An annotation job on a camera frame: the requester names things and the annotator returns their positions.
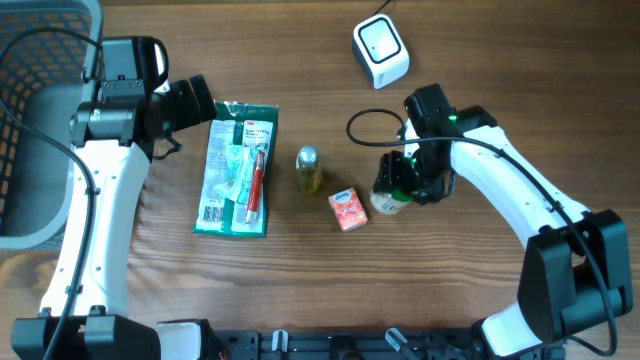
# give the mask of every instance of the bottle cap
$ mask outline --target bottle cap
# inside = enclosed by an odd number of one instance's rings
[[[298,164],[300,166],[314,166],[318,162],[318,152],[311,146],[305,146],[298,153]]]

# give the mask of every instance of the red box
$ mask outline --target red box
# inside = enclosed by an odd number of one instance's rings
[[[358,194],[351,188],[329,196],[329,205],[336,214],[342,231],[353,230],[367,223],[367,214],[362,208]]]

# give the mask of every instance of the wooden surface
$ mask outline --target wooden surface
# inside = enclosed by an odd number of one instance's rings
[[[208,318],[216,329],[382,330],[468,326],[515,301],[523,250],[466,180],[437,205],[375,214],[339,231],[327,196],[363,199],[383,151],[351,143],[346,121],[383,107],[404,113],[415,88],[439,82],[459,107],[481,104],[555,185],[625,220],[640,283],[640,4],[398,1],[411,54],[398,82],[372,89],[351,52],[354,26],[377,3],[218,4],[105,8],[105,35],[153,35],[170,78],[202,73],[216,99],[279,104],[268,237],[194,236],[208,125],[176,135],[183,153],[154,162],[129,257],[130,316],[144,324]],[[354,129],[393,139],[392,118]],[[296,191],[294,161],[317,147],[328,181]],[[57,254],[0,253],[0,359],[14,358],[13,319],[36,315]],[[640,358],[640,313],[619,319],[619,359]],[[606,328],[583,334],[606,346]],[[574,359],[595,356],[575,346]]]

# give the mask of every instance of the basket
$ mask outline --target basket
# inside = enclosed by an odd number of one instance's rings
[[[64,27],[99,41],[96,0],[2,1],[0,50],[18,33]],[[58,33],[22,39],[0,65],[0,96],[16,116],[71,146],[69,120],[90,101],[98,51]],[[73,163],[51,145],[23,134],[0,109],[0,250],[59,250],[73,191]]]

